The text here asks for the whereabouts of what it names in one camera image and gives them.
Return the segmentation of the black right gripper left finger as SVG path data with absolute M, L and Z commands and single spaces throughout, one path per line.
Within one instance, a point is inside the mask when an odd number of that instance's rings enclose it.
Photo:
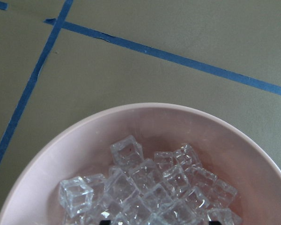
M 100 225 L 111 225 L 111 221 L 110 220 L 101 220 Z

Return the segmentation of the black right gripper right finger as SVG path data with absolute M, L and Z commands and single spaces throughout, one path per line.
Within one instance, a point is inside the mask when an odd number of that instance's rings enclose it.
M 209 221 L 208 222 L 209 225 L 220 225 L 219 221 Z

